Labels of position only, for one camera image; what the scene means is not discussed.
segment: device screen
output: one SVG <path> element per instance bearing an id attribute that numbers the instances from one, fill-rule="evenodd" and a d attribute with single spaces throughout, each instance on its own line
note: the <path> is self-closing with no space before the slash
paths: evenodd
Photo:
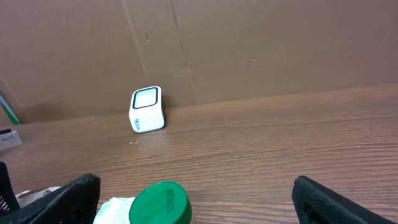
<path id="1" fill-rule="evenodd" d="M 134 99 L 133 108 L 143 108 L 146 106 L 152 106 L 157 103 L 157 89 L 149 88 L 146 90 L 140 90 L 136 93 Z"/>

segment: green lid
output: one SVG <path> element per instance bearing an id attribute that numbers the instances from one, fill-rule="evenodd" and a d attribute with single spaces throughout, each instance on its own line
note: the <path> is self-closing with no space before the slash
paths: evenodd
<path id="1" fill-rule="evenodd" d="M 131 224 L 189 224 L 192 207 L 184 188 L 165 181 L 146 188 L 132 202 Z"/>

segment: green round object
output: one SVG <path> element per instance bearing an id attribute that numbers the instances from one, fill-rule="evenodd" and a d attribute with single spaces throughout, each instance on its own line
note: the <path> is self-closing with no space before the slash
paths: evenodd
<path id="1" fill-rule="evenodd" d="M 146 188 L 132 202 L 130 224 L 189 224 L 192 206 L 184 188 L 164 181 Z"/>

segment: white cube with screen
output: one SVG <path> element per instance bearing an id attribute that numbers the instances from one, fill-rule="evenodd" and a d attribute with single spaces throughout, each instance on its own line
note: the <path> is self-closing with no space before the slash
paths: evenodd
<path id="1" fill-rule="evenodd" d="M 165 125 L 166 110 L 159 86 L 135 91 L 131 97 L 130 122 L 137 133 L 155 131 Z"/>

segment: wooden tabletop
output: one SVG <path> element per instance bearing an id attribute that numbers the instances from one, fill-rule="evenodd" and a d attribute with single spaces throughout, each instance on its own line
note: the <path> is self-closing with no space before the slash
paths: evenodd
<path id="1" fill-rule="evenodd" d="M 101 203 L 174 180 L 198 223 L 297 223 L 292 186 L 306 175 L 398 222 L 397 84 L 167 112 L 145 134 L 126 114 L 17 126 L 23 145 L 0 160 L 15 193 L 99 175 Z"/>

